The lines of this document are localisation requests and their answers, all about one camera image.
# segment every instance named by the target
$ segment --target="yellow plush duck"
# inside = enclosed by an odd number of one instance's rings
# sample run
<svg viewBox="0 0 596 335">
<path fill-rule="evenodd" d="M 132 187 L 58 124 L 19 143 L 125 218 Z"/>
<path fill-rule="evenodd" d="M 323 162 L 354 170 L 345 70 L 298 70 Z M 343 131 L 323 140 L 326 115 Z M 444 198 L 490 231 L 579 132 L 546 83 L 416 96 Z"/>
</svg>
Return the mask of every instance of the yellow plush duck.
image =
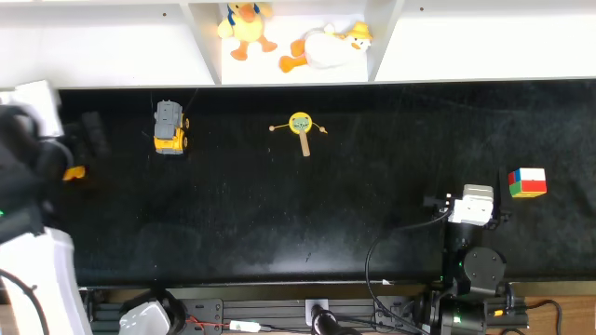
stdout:
<svg viewBox="0 0 596 335">
<path fill-rule="evenodd" d="M 265 3 L 229 3 L 227 5 L 227 18 L 220 23 L 217 34 L 221 38 L 234 36 L 240 41 L 240 47 L 232 51 L 232 57 L 237 60 L 246 60 L 247 50 L 252 42 L 259 42 L 263 52 L 271 52 L 278 45 L 267 41 L 264 37 L 264 23 L 261 14 L 270 18 L 273 9 Z"/>
<path fill-rule="evenodd" d="M 291 55 L 279 60 L 279 68 L 284 73 L 302 65 L 318 69 L 340 66 L 357 59 L 371 46 L 373 37 L 369 26 L 356 22 L 354 28 L 346 34 L 336 33 L 328 24 L 323 30 L 308 32 L 303 39 L 291 44 Z"/>
</svg>

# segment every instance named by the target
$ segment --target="black tabletop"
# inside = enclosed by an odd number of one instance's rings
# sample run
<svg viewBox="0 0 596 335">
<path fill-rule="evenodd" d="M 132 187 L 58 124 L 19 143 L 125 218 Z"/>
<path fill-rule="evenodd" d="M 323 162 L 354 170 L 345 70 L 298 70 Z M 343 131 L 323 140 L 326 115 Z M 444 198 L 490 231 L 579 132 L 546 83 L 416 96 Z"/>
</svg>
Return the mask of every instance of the black tabletop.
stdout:
<svg viewBox="0 0 596 335">
<path fill-rule="evenodd" d="M 542 167 L 549 192 L 515 200 L 514 222 L 484 243 L 511 280 L 593 279 L 595 92 L 594 81 L 64 90 L 63 119 L 99 111 L 112 154 L 64 188 L 61 228 L 80 285 L 362 280 L 382 227 L 428 218 L 428 190 Z M 161 100 L 186 108 L 184 157 L 155 152 Z M 329 132 L 308 133 L 310 157 L 289 129 L 268 129 L 299 111 Z M 374 279 L 439 277 L 439 225 L 384 234 Z"/>
</svg>

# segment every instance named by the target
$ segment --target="toy truck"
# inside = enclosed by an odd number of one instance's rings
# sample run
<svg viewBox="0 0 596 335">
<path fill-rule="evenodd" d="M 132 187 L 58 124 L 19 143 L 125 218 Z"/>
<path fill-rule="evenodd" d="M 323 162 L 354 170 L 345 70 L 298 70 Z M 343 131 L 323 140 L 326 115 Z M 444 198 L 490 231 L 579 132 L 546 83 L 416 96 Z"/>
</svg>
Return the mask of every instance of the toy truck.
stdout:
<svg viewBox="0 0 596 335">
<path fill-rule="evenodd" d="M 174 101 L 161 101 L 154 113 L 154 143 L 159 154 L 184 154 L 188 148 L 186 133 L 190 127 L 183 107 Z"/>
</svg>

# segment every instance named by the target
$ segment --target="white shelf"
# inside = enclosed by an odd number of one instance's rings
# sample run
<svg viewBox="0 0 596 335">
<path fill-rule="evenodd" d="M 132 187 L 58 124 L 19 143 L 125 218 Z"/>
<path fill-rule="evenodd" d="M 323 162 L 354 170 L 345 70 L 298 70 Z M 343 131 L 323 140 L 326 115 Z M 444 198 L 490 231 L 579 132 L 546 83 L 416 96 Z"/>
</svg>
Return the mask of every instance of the white shelf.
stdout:
<svg viewBox="0 0 596 335">
<path fill-rule="evenodd" d="M 265 36 L 234 60 L 224 0 L 0 0 L 1 87 L 289 86 L 596 77 L 594 0 L 273 0 Z M 361 60 L 284 74 L 308 30 L 363 20 Z"/>
</svg>

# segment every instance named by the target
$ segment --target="colorful cube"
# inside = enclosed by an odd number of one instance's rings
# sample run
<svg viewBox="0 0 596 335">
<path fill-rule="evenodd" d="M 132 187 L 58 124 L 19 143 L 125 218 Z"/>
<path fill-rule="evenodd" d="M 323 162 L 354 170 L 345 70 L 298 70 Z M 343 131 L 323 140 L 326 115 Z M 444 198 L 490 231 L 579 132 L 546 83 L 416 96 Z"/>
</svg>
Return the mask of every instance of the colorful cube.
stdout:
<svg viewBox="0 0 596 335">
<path fill-rule="evenodd" d="M 547 192 L 543 168 L 523 167 L 509 173 L 509 191 L 514 198 L 536 197 Z"/>
</svg>

